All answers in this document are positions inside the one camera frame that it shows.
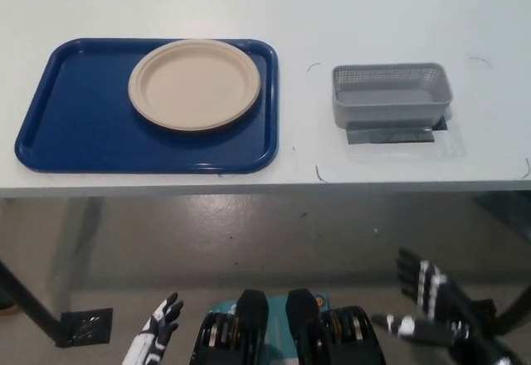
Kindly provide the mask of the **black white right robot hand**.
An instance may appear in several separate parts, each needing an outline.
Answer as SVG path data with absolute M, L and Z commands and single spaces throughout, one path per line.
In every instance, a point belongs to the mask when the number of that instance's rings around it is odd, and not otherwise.
M 458 364 L 517 364 L 519 361 L 487 328 L 470 297 L 433 262 L 398 250 L 401 292 L 424 314 L 373 314 L 374 325 L 409 343 L 445 348 Z

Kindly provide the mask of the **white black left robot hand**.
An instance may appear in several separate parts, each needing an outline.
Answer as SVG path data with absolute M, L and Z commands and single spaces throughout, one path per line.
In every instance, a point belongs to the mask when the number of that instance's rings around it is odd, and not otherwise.
M 159 365 L 173 332 L 178 328 L 178 317 L 182 308 L 183 302 L 178 298 L 178 293 L 169 295 L 135 336 L 122 364 Z

